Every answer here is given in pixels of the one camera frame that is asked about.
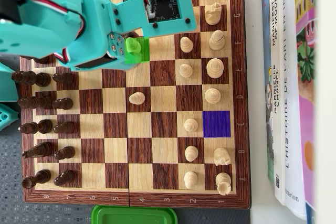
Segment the barcode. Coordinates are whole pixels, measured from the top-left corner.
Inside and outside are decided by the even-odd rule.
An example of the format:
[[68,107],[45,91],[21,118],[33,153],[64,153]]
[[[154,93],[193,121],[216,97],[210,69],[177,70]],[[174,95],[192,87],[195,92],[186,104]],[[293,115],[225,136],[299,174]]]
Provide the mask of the barcode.
[[277,174],[277,179],[276,179],[276,185],[280,189],[280,179],[279,179],[279,175],[278,174]]

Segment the robotic arm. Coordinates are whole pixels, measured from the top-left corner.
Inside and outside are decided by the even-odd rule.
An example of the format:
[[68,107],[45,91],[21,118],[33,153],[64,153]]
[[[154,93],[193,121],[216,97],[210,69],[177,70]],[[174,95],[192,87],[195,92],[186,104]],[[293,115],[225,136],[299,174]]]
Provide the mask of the robotic arm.
[[125,39],[193,31],[191,0],[0,0],[0,52],[55,55],[72,71],[130,69]]

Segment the chessboard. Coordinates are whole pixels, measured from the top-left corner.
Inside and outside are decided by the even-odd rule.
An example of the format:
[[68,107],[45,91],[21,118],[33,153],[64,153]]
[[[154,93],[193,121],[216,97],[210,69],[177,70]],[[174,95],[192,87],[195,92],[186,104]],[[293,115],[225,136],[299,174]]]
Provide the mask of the chessboard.
[[[126,0],[111,0],[114,3]],[[192,0],[197,29],[192,33],[150,38],[150,61],[128,71],[102,69],[71,72],[72,84],[51,81],[46,87],[20,86],[21,96],[49,95],[71,98],[70,110],[22,109],[22,124],[49,119],[53,125],[75,124],[71,134],[23,134],[22,148],[28,150],[50,142],[54,152],[73,146],[75,156],[56,160],[53,156],[23,158],[23,178],[41,169],[51,171],[51,180],[24,189],[27,202],[120,205],[143,207],[249,208],[250,168],[245,53],[244,0]],[[205,21],[204,7],[222,6],[217,25]],[[211,34],[221,30],[223,49],[209,47]],[[191,52],[180,48],[180,39],[194,44]],[[207,75],[206,65],[218,58],[224,72],[220,78]],[[181,64],[193,68],[190,78],[179,73]],[[41,65],[20,58],[20,69],[54,73],[70,72],[50,56]],[[208,103],[205,91],[217,89],[221,100]],[[134,105],[129,96],[145,95],[145,102]],[[185,120],[198,123],[195,132],[184,128]],[[185,149],[193,145],[198,157],[189,162]],[[229,165],[214,164],[214,150],[228,150]],[[61,187],[53,180],[66,170],[75,180]],[[193,189],[184,184],[186,172],[197,174]],[[231,192],[217,191],[216,175],[227,173]]]

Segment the gray table surface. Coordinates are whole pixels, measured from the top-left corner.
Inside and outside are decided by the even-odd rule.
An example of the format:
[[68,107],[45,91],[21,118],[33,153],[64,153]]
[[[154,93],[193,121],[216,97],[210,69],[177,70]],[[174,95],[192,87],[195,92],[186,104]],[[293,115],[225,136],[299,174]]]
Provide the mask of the gray table surface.
[[[0,54],[0,62],[11,69],[19,70],[19,57]],[[6,103],[20,112],[16,103]],[[20,120],[0,131],[0,223],[53,224],[90,223],[93,206],[32,204],[23,201],[21,187],[21,135],[17,128]],[[248,224],[249,210],[174,209],[182,224]]]

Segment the green lid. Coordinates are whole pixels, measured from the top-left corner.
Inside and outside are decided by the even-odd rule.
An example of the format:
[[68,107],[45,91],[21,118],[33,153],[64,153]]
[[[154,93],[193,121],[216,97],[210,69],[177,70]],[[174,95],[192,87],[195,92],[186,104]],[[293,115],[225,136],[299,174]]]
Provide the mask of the green lid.
[[91,224],[177,224],[171,208],[95,206]]

